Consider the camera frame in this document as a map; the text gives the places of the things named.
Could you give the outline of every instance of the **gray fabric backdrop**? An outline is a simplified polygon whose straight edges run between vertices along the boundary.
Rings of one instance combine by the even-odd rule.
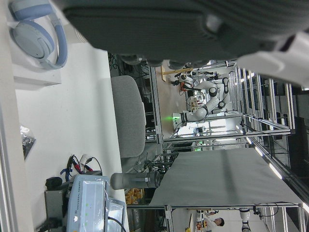
[[[150,205],[301,203],[253,148],[180,153]]]

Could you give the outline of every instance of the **person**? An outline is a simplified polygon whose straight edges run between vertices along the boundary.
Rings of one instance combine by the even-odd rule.
[[[209,214],[204,214],[204,222],[206,222],[206,226],[201,228],[203,232],[211,231],[212,229],[216,228],[217,226],[224,226],[224,220],[222,217],[216,218],[214,221],[209,218],[210,215],[214,215],[214,212]]]

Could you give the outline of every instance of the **chair backrest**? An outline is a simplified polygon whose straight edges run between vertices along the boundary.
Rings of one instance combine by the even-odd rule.
[[[139,156],[145,147],[145,111],[131,76],[112,77],[120,157]]]

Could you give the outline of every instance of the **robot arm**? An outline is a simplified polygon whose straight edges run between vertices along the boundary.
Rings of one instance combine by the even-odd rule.
[[[240,208],[240,217],[242,219],[242,232],[251,232],[249,226],[250,210],[248,208]]]

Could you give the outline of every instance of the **headphones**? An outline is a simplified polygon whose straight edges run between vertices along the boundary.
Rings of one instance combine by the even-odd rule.
[[[28,55],[39,60],[40,64],[48,69],[60,69],[67,62],[68,47],[66,36],[52,5],[48,0],[15,0],[11,4],[13,16],[20,21],[11,30],[11,35],[17,45]],[[56,31],[59,54],[53,64],[47,58],[55,48],[50,34],[39,24],[31,21],[48,16]]]

